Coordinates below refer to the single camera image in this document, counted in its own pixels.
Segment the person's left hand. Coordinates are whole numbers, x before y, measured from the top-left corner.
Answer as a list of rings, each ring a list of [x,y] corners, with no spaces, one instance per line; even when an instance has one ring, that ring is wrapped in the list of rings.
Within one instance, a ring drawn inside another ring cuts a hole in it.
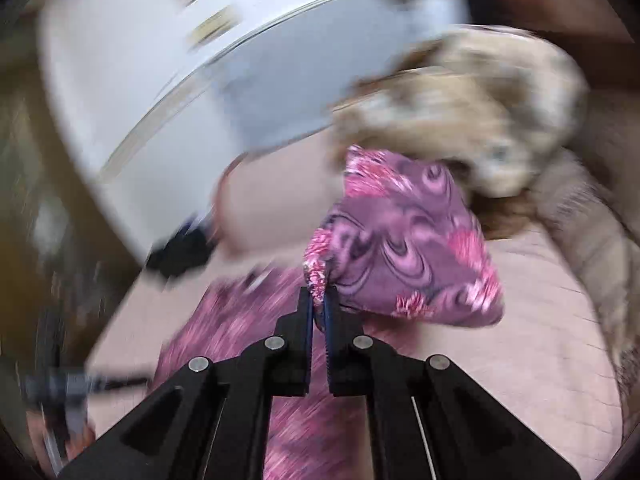
[[[44,438],[47,434],[46,422],[43,416],[39,412],[27,411],[26,422],[29,434],[30,442],[32,442],[32,448],[36,456],[36,460],[40,468],[48,475],[52,476],[52,468],[47,454],[46,445],[44,444]],[[90,444],[96,440],[96,433],[94,432],[93,424],[88,418],[84,420],[81,430],[79,432],[73,432],[67,439],[66,453],[70,460],[77,457],[85,448],[88,448]]]

